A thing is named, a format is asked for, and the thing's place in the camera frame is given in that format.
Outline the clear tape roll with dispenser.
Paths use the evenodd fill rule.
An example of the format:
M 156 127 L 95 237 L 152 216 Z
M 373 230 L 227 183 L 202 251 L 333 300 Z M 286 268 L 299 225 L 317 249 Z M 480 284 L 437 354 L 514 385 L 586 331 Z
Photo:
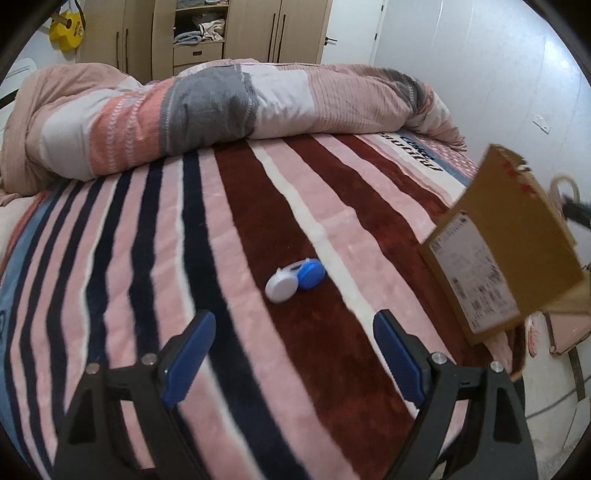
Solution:
M 548 197 L 551 204 L 558 210 L 562 210 L 567 201 L 578 203 L 580 191 L 575 180 L 568 175 L 557 175 L 550 181 Z

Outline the brown cardboard box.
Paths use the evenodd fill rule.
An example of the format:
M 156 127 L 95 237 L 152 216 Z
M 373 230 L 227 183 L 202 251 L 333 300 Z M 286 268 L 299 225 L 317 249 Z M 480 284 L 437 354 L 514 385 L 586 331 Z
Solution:
M 525 160 L 498 144 L 421 246 L 472 345 L 582 282 L 574 239 Z

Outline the pink stool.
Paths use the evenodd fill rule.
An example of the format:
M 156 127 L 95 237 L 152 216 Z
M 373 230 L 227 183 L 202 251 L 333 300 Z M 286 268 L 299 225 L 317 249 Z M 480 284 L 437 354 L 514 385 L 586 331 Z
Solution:
M 543 309 L 550 353 L 563 355 L 590 336 L 590 309 L 547 306 Z

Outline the white blue round device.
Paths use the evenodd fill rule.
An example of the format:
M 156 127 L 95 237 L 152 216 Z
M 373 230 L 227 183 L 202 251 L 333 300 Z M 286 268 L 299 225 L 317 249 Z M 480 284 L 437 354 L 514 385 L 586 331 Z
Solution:
M 315 258 L 307 258 L 279 268 L 264 287 L 266 299 L 273 304 L 290 300 L 297 290 L 310 290 L 322 283 L 327 270 L 322 262 Z

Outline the striped plush blanket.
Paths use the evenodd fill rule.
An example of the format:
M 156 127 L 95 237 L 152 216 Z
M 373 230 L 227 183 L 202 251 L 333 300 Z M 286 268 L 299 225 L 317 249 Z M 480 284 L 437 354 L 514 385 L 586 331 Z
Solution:
M 216 335 L 180 422 L 216 479 L 379 479 L 416 411 L 384 366 L 390 310 L 428 349 L 524 363 L 516 328 L 467 342 L 420 247 L 476 172 L 397 132 L 240 141 L 110 177 L 58 184 L 1 210 L 1 424 L 52 474 L 84 368 L 159 351 L 200 309 Z M 273 304 L 277 269 L 327 275 Z

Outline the pink grey folded duvet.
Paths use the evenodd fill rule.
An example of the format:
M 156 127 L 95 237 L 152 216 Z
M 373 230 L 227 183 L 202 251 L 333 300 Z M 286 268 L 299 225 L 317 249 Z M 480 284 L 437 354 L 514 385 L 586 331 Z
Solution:
M 221 142 L 402 128 L 466 147 L 435 91 L 394 69 L 220 60 L 142 84 L 102 63 L 55 64 L 16 95 L 1 147 L 1 200 Z

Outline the white door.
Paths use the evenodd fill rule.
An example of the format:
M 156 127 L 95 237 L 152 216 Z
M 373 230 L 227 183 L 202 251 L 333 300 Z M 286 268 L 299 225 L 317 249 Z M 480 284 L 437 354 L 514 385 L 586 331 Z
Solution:
M 387 1 L 335 0 L 322 64 L 367 64 L 373 61 Z

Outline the beige wooden wardrobe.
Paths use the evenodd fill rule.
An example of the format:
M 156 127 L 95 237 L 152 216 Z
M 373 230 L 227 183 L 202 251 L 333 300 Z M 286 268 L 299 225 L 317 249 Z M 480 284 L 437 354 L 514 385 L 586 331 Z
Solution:
M 86 1 L 77 58 L 142 83 L 222 59 L 318 63 L 331 8 L 325 0 Z

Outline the white bed headboard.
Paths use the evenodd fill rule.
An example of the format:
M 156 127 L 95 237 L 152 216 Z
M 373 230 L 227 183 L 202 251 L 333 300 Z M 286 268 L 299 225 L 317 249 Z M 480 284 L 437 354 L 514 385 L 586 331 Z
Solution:
M 15 61 L 0 87 L 0 109 L 14 102 L 24 80 L 36 70 L 36 63 L 30 58 Z

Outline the yellow toy guitar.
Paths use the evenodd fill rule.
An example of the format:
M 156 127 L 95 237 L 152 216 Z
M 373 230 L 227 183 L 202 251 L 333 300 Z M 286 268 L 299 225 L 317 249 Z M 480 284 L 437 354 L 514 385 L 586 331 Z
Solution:
M 76 50 L 82 43 L 84 33 L 85 20 L 81 12 L 66 10 L 51 15 L 49 40 L 62 52 Z

